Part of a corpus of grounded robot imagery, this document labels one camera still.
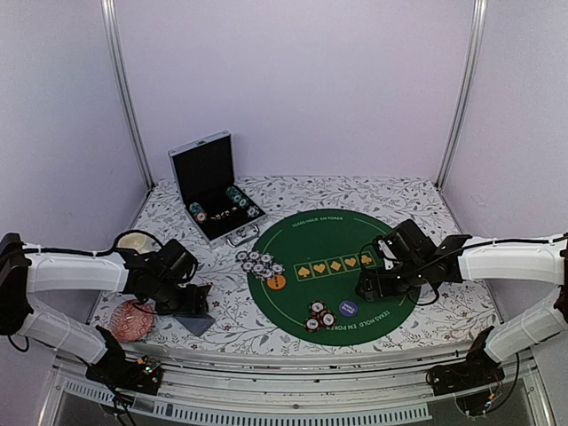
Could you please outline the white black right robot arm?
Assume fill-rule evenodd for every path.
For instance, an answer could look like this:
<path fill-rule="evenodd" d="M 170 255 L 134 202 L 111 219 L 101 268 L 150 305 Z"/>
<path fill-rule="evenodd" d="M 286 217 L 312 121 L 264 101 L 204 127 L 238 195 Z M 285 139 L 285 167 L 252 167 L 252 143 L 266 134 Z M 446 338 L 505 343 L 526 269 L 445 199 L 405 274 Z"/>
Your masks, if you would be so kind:
<path fill-rule="evenodd" d="M 368 302 L 408 295 L 428 285 L 466 280 L 531 280 L 554 286 L 534 306 L 480 334 L 459 368 L 465 386 L 477 387 L 515 353 L 567 329 L 567 236 L 482 238 L 447 236 L 435 244 L 411 219 L 371 244 L 383 266 L 362 266 L 355 292 Z"/>

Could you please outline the red black 100 chip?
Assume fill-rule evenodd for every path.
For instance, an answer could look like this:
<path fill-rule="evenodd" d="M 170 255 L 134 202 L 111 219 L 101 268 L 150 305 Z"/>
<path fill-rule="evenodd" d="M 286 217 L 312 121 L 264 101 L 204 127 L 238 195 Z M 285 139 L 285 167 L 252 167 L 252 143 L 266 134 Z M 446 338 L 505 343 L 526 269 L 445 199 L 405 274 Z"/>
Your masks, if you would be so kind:
<path fill-rule="evenodd" d="M 309 312 L 312 316 L 317 317 L 327 309 L 326 305 L 321 301 L 313 301 L 309 305 Z"/>

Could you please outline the purple small blind button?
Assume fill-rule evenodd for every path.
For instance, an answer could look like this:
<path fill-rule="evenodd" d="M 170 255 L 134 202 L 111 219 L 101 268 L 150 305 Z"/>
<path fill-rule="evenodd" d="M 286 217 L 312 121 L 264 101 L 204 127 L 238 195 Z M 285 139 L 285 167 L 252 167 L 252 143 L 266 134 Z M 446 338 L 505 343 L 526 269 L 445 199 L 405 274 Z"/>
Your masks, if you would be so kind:
<path fill-rule="evenodd" d="M 358 314 L 359 307 L 355 302 L 345 300 L 339 304 L 338 310 L 342 316 L 346 318 L 353 318 Z"/>

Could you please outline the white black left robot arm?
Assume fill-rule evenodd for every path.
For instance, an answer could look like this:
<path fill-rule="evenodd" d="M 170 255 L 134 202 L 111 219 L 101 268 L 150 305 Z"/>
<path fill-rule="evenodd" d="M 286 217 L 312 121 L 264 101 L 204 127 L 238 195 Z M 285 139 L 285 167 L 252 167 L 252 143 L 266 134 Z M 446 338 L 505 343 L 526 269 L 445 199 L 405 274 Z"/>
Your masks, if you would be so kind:
<path fill-rule="evenodd" d="M 136 363 L 111 332 L 69 318 L 35 298 L 54 290 L 97 290 L 151 300 L 157 315 L 207 315 L 209 286 L 194 285 L 197 259 L 177 240 L 145 254 L 113 245 L 105 251 L 46 248 L 17 233 L 1 239 L 1 334 L 20 335 L 75 355 L 113 385 L 123 385 Z"/>

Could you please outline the orange big blind button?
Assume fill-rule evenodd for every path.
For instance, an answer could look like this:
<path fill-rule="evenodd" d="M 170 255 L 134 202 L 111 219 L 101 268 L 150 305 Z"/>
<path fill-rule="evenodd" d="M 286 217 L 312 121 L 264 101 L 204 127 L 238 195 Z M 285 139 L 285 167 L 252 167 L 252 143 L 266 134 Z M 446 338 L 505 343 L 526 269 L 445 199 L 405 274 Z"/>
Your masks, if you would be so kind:
<path fill-rule="evenodd" d="M 284 289 L 284 287 L 286 287 L 287 280 L 283 275 L 277 274 L 277 275 L 274 275 L 273 277 L 271 277 L 270 279 L 268 279 L 266 281 L 266 285 L 270 290 L 278 291 L 278 290 L 282 290 L 282 289 Z"/>

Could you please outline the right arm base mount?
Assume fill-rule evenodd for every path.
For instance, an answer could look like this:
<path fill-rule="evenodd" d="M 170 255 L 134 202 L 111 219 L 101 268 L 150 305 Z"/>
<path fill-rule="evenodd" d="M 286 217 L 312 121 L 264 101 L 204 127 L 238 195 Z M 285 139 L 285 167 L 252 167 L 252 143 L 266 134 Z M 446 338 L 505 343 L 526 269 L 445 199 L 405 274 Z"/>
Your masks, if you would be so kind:
<path fill-rule="evenodd" d="M 505 374 L 500 362 L 491 359 L 484 350 L 469 351 L 464 361 L 436 365 L 425 376 L 435 396 L 500 384 Z"/>

